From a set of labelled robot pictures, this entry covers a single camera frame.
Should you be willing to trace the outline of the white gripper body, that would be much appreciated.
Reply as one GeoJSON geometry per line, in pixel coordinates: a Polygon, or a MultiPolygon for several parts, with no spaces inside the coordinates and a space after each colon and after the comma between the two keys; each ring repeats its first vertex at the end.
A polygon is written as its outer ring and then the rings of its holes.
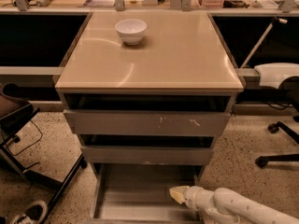
{"type": "Polygon", "coordinates": [[[208,211],[215,207],[214,192],[198,186],[187,187],[183,191],[185,205],[195,211],[208,211]]]}

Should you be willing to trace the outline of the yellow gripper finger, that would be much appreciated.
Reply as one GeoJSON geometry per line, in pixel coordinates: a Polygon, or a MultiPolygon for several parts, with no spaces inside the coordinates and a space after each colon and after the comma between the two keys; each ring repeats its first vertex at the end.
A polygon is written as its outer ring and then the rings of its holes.
{"type": "Polygon", "coordinates": [[[179,204],[183,204],[186,202],[186,198],[184,196],[185,191],[189,188],[189,186],[177,186],[169,189],[170,196],[179,204]]]}

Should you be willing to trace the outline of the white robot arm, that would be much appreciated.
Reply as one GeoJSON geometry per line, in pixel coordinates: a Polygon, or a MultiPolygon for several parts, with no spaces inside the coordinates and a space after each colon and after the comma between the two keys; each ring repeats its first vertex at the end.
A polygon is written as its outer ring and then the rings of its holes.
{"type": "Polygon", "coordinates": [[[227,188],[211,191],[198,186],[178,186],[169,192],[177,203],[184,203],[195,211],[204,211],[218,224],[240,224],[240,218],[251,224],[299,224],[298,218],[256,203],[227,188]]]}

